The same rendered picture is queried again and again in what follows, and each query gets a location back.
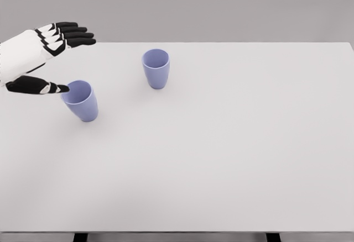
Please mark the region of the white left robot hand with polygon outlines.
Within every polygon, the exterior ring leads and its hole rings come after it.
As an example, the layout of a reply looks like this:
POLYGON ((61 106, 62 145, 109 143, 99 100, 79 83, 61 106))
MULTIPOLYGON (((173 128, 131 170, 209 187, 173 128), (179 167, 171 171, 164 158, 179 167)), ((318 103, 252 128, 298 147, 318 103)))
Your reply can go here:
POLYGON ((0 44, 0 87, 23 94, 66 93, 68 86, 29 74, 66 50, 95 43, 94 34, 76 22, 27 29, 0 44))

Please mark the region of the lavender blue plastic cup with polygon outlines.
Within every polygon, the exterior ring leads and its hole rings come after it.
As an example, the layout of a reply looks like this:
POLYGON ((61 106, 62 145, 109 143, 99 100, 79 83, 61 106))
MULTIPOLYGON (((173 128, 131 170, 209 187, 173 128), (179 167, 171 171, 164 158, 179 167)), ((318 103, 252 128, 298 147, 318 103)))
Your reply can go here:
POLYGON ((68 85, 69 91, 61 99, 79 119, 91 122, 98 117, 98 103, 93 87, 86 81, 76 80, 68 85))
POLYGON ((159 90, 166 86, 170 71, 170 57, 166 51, 148 50, 142 56, 142 65, 151 88, 159 90))

